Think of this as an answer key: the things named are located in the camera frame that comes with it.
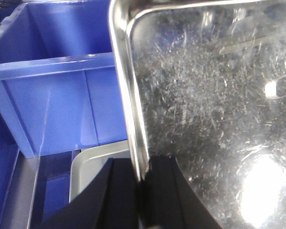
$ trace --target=black plastic part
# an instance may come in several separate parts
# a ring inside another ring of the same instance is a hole
[[[136,183],[130,159],[108,159],[88,187],[37,229],[137,229]]]
[[[152,157],[142,187],[143,215],[147,226],[221,229],[189,187],[174,157]]]

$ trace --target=metal tray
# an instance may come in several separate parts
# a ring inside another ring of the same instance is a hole
[[[224,229],[286,229],[286,0],[113,0],[132,161],[174,155]]]
[[[109,158],[129,158],[128,141],[92,147],[80,152],[71,165],[70,202],[99,173]]]

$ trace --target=gray metal tray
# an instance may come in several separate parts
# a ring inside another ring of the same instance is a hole
[[[132,161],[174,155],[224,229],[286,229],[286,0],[113,0]]]
[[[129,158],[128,141],[85,149],[71,165],[70,202],[80,194],[99,173],[109,158]]]

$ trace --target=blue crate divider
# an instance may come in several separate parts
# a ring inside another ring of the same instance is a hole
[[[127,138],[109,0],[19,5],[0,27],[0,113],[25,157]]]

